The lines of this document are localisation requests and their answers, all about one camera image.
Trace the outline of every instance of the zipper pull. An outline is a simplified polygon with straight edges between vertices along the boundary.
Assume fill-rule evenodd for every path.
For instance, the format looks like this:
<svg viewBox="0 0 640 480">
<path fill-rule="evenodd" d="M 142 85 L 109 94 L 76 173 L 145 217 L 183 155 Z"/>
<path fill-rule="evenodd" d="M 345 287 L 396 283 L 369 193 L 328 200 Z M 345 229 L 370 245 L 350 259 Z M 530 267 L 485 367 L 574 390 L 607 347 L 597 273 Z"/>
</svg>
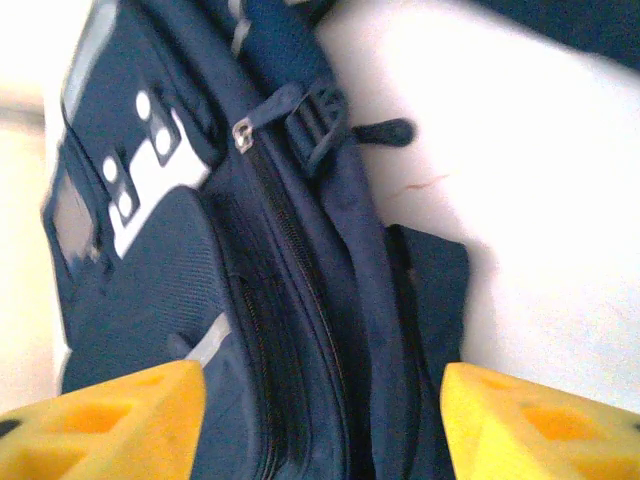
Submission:
<svg viewBox="0 0 640 480">
<path fill-rule="evenodd" d="M 231 131 L 240 153 L 253 146 L 253 131 L 293 112 L 303 97 L 302 88 L 287 83 L 236 123 Z"/>
</svg>

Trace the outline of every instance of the plastic buckle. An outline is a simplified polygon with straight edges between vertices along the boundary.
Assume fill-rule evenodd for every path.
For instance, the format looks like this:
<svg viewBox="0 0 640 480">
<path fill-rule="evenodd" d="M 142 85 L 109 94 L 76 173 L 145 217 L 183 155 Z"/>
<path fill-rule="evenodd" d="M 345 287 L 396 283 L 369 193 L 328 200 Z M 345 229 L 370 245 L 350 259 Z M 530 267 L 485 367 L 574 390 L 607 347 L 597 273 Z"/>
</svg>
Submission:
<svg viewBox="0 0 640 480">
<path fill-rule="evenodd" d="M 333 82 L 316 82 L 285 120 L 294 153 L 307 176 L 318 173 L 327 153 L 347 132 L 347 104 Z"/>
</svg>

